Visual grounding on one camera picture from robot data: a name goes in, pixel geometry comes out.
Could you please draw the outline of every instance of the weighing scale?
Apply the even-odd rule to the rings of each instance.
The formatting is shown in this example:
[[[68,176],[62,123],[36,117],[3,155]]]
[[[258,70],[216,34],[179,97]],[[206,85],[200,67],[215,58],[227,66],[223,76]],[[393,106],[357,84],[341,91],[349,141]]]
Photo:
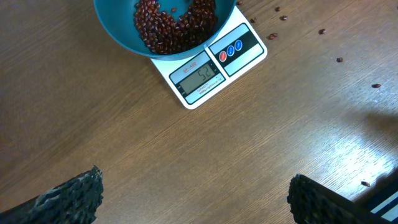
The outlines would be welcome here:
[[[217,38],[199,54],[151,59],[181,103],[195,109],[267,56],[267,47],[235,6]]]

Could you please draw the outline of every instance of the wood grain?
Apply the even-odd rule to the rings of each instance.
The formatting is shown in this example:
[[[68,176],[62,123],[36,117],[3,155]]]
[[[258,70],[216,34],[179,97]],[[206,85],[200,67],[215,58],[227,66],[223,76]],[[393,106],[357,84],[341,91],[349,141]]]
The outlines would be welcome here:
[[[0,211],[96,164],[95,223],[293,223],[296,173],[354,200],[362,180],[394,170],[397,2],[239,8],[269,54],[189,111],[107,35],[92,1],[1,1]]]

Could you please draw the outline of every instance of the blue button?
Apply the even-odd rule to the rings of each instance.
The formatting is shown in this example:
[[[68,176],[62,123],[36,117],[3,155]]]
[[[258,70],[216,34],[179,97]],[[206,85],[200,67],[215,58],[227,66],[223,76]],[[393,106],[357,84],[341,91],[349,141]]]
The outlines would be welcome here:
[[[234,53],[235,53],[235,49],[234,49],[234,46],[229,46],[227,49],[226,49],[226,53],[228,54],[228,56],[232,56],[232,55],[234,55]]]
[[[236,42],[235,42],[235,50],[237,50],[237,51],[240,51],[240,50],[242,50],[242,40],[237,40]]]

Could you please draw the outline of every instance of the white and black object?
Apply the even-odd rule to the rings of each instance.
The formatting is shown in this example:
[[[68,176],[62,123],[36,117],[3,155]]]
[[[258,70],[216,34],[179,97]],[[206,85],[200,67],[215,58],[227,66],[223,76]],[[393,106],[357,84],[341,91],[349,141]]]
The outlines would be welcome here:
[[[267,47],[235,7],[217,38],[199,54],[171,62],[151,60],[182,104],[195,109],[266,56]]]

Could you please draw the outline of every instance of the blue bowl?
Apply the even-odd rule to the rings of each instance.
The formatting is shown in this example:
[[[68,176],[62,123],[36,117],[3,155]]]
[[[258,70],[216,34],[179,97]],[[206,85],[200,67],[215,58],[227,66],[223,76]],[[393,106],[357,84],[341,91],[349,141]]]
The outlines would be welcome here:
[[[201,52],[206,45],[213,41],[221,28],[226,24],[226,21],[231,16],[231,13],[236,5],[236,0],[216,0],[215,14],[218,17],[218,22],[215,25],[213,35],[201,45],[172,55],[159,55],[152,53],[139,38],[139,33],[134,26],[133,18],[136,8],[134,5],[139,0],[94,0],[94,6],[98,15],[99,21],[108,32],[108,34],[120,45],[134,53],[141,54],[146,57],[159,60],[180,60],[191,57]],[[176,7],[177,12],[172,13],[175,20],[188,10],[191,1],[187,0],[159,0],[160,10],[170,12],[171,8]]]

